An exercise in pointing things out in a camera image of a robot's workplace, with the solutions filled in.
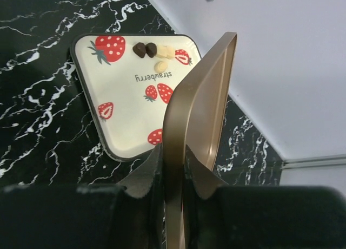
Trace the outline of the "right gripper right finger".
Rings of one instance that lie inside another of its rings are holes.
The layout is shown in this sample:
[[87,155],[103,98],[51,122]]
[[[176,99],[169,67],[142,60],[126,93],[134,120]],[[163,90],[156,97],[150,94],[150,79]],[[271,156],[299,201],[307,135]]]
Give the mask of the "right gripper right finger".
[[232,186],[185,152],[186,248],[345,248],[345,197],[321,186]]

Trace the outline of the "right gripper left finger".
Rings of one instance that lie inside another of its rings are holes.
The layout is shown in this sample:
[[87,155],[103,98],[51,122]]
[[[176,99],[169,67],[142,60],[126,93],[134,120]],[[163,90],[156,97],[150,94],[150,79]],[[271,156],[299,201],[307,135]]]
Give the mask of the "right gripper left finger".
[[1,188],[1,248],[161,248],[162,147],[116,184]]

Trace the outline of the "brown tin lid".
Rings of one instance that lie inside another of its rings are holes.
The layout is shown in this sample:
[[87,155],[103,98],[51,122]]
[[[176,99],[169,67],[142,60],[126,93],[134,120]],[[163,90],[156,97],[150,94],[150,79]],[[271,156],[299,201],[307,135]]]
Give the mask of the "brown tin lid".
[[175,88],[163,121],[166,247],[184,248],[182,205],[186,149],[213,169],[237,44],[226,32]]

